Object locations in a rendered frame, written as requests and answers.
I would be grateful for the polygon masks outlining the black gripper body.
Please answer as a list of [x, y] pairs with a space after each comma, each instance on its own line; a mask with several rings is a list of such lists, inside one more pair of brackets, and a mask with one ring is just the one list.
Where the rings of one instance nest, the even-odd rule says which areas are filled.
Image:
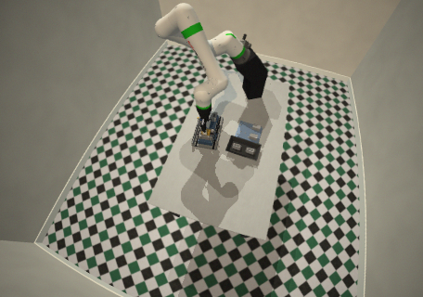
[[206, 114], [206, 115], [201, 115], [199, 114], [199, 116], [202, 118], [202, 120], [204, 119], [204, 121], [206, 121], [206, 118], [210, 116], [211, 113]]

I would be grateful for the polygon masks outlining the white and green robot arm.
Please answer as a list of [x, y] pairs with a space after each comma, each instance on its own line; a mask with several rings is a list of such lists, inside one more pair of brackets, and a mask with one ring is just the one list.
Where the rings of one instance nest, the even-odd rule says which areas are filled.
[[[180, 31], [179, 31], [180, 30]], [[251, 44], [246, 34], [240, 42], [230, 31], [225, 31], [207, 40], [194, 8], [186, 3], [177, 5], [170, 13], [159, 19], [155, 25], [156, 34], [162, 38], [192, 48], [205, 71], [208, 80], [194, 89], [197, 112], [201, 115], [212, 111], [212, 98], [224, 91], [228, 80], [215, 57], [226, 53], [237, 65], [250, 58]], [[185, 37], [185, 38], [184, 38]]]

